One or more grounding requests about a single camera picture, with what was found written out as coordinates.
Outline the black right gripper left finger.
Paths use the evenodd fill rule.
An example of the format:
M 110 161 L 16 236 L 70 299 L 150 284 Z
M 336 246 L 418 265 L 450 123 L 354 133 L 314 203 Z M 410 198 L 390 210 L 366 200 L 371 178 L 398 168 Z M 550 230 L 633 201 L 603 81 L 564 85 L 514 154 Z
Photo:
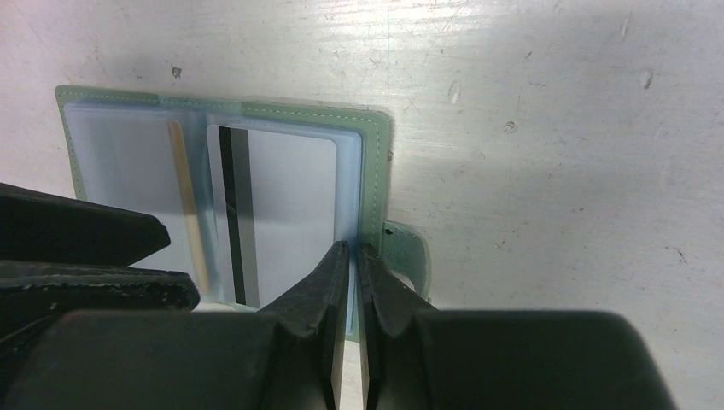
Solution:
M 102 311 L 54 323 L 6 409 L 335 409 L 349 247 L 255 313 Z

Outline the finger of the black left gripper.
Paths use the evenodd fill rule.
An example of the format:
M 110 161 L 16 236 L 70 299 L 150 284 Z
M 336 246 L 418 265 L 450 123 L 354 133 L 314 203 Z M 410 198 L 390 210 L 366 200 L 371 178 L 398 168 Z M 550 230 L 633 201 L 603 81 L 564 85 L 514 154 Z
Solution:
M 199 302 L 184 272 L 3 261 L 1 344 L 75 310 L 191 310 Z
M 1 184 L 3 261 L 128 267 L 170 244 L 153 215 Z

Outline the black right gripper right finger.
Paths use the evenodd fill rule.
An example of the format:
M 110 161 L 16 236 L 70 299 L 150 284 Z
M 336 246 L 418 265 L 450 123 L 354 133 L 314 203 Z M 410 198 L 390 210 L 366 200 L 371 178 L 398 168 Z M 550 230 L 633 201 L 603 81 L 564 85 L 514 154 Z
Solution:
M 620 315 L 440 310 L 376 250 L 357 262 L 368 409 L 672 409 L 639 333 Z

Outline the green leather card holder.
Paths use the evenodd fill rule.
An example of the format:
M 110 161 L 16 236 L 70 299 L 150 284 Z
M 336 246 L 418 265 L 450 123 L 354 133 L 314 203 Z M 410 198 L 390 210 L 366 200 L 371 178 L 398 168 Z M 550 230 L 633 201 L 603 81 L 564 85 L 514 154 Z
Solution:
M 427 243 L 385 219 L 391 119 L 380 112 L 61 85 L 79 199 L 157 217 L 171 245 L 141 267 L 190 274 L 210 305 L 254 312 L 336 241 L 373 245 L 427 298 Z

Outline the white stripe card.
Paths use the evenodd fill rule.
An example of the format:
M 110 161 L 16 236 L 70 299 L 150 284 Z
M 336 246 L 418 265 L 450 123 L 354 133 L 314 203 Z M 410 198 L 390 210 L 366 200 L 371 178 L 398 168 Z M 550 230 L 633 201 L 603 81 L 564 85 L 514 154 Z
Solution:
M 262 308 L 355 235 L 361 145 L 345 132 L 237 121 L 207 128 L 213 291 Z

